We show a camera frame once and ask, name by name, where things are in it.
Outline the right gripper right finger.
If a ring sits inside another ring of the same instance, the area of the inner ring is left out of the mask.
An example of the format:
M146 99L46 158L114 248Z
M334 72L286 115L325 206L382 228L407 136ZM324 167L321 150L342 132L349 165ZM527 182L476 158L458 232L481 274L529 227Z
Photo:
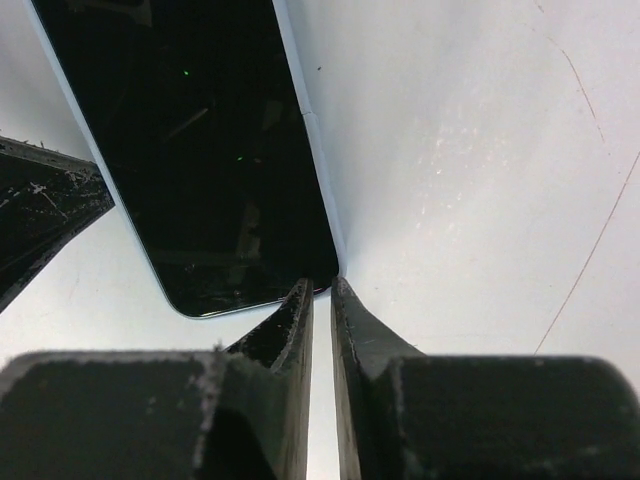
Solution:
M594 357L434 356L331 289L344 479L635 479L639 400Z

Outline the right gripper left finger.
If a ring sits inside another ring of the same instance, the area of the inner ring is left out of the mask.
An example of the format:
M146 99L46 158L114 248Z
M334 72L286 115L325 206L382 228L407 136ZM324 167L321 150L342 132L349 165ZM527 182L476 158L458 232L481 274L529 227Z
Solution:
M302 479L313 285L229 347L42 351L1 373L5 479Z

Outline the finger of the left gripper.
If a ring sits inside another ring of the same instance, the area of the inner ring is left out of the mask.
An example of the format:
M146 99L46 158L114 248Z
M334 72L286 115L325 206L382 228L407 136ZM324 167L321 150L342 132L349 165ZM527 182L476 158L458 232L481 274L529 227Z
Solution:
M1 308L114 207L95 163L1 139Z

